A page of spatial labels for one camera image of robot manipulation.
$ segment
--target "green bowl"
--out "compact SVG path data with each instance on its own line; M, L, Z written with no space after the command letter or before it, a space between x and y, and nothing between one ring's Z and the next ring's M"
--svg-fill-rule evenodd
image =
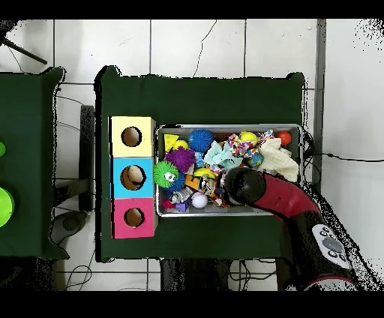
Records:
M14 213L14 198L11 194L0 187L0 227L5 225Z

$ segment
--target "green spiky ball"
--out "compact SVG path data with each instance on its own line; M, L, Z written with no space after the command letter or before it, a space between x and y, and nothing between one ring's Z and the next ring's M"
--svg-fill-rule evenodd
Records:
M169 161L159 161L153 167L153 181L162 188L170 187L173 182L170 182L165 179L166 173L172 173L175 175L176 180L179 177L179 171L176 166Z

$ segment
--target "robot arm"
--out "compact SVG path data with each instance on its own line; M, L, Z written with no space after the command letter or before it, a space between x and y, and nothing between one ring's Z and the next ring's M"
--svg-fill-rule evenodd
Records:
M304 290L354 290L344 246L316 203L295 184L244 167L225 180L232 201L270 211L286 221Z

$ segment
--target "green object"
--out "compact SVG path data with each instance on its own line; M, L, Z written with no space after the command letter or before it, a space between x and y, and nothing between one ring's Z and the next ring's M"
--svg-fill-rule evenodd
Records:
M53 200L53 95L64 70L41 75L0 73L0 186L16 203L0 227L0 256L68 258L50 241Z
M0 157L5 154L5 144L0 141Z
M5 225L14 213L14 198L0 187L0 227Z
M173 163L168 161L159 161L153 167L153 181L163 188L169 188L173 182L166 179L167 173L174 175L175 180L179 177L179 171Z
M304 77L172 79L119 76L105 67L96 78L101 110L101 260L112 257L254 258L281 255L281 222L256 217L159 217L153 238L111 238L108 116L151 116L162 124L301 124Z

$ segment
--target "white cloth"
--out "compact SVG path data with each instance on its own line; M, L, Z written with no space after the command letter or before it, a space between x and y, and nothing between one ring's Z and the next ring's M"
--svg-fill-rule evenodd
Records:
M299 165L286 153L279 150L281 139L267 139L259 147L259 153L262 155L262 164L257 171L275 170L290 182L297 181L299 174Z

